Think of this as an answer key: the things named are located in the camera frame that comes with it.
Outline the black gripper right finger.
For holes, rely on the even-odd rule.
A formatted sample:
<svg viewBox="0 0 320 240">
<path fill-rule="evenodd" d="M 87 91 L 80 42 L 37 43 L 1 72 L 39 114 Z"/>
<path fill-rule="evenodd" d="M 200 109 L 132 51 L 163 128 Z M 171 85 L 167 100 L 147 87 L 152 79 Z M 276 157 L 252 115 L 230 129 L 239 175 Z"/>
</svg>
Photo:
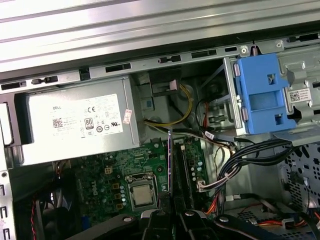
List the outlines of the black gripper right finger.
<svg viewBox="0 0 320 240">
<path fill-rule="evenodd" d="M 203 212 L 187 209 L 183 199 L 173 200 L 177 240 L 278 240 L 277 234 L 231 215 L 219 215 L 212 221 Z"/>
</svg>

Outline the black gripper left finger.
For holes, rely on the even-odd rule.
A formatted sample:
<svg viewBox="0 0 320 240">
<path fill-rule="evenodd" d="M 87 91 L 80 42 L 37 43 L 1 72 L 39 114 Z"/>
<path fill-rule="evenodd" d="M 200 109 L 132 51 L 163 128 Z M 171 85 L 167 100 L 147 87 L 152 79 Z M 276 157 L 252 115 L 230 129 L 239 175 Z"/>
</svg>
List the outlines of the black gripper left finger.
<svg viewBox="0 0 320 240">
<path fill-rule="evenodd" d="M 157 208 L 140 218 L 123 213 L 71 236 L 70 240 L 171 240 L 172 198 L 169 192 L 157 197 Z"/>
</svg>

